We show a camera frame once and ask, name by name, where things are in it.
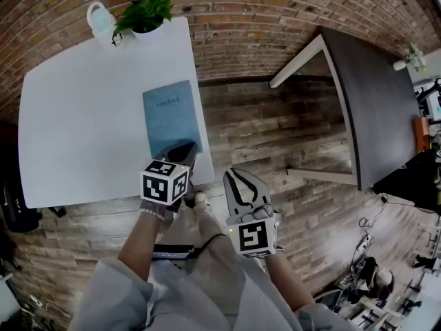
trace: sneaker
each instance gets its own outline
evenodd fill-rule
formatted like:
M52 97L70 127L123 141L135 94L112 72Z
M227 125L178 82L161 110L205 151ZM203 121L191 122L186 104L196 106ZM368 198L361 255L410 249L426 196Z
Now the sneaker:
M209 201L208 201L207 195L204 192L202 192L202 191L198 191L194 195L194 204L197 205L198 203L202 203L202 202L205 205L209 206Z

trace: small potted plant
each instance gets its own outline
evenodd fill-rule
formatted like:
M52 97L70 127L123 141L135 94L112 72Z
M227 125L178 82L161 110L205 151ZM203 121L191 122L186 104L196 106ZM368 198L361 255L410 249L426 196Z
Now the small potted plant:
M424 54L421 50L418 49L416 44L411 43L406 47L406 60L399 60L394 63L393 68L395 70L404 69L407 64L412 65L415 68L416 72L426 71L426 59L424 58Z
M135 0L116 22L115 33L132 30L143 43L161 38L159 27L164 19L171 20L171 0Z

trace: person's arm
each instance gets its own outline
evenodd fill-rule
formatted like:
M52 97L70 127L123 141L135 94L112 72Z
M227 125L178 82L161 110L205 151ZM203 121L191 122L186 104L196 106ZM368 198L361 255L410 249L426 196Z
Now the person's arm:
M293 271L285 253L265 257L269 278L293 312L308 304L315 304L311 293Z
M144 281L148 280L154 242L158 235L161 221L149 213L141 212L123 248L118 260L135 272Z
M117 259L101 259L69 331L140 330L153 286L147 282L165 206L141 202L139 218Z

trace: wooden floorboard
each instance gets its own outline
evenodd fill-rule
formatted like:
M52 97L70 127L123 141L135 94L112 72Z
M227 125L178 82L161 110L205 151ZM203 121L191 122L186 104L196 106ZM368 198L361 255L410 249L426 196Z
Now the wooden floorboard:
M312 292L347 271L359 242L361 217L373 219L380 197L355 186L287 176L286 166L350 169L349 149L335 87L328 81L237 83L201 88L207 134L214 163L213 183L202 185L214 214L225 225L229 216L223 174L232 167L258 175L283 214L279 244ZM246 187L239 185L244 195ZM17 243L12 287L22 303L29 295L74 314L96 262L115 257L138 216L138 197L72 205L57 219L43 211L40 227L28 234L10 233ZM418 223L436 217L415 208L386 205L374 229L369 251L392 269L402 298L406 284L417 277L409 268L414 250L424 251L429 235ZM66 328L70 318L49 307Z

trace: brick wall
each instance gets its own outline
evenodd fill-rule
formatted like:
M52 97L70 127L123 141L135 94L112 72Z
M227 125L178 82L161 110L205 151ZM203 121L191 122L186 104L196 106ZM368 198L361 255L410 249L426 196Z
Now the brick wall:
M0 120L17 122L24 74L91 37L85 11L96 0L0 0ZM99 0L120 15L130 0ZM200 80L277 72L324 25L396 54L416 42L440 46L431 0L173 0L187 16Z

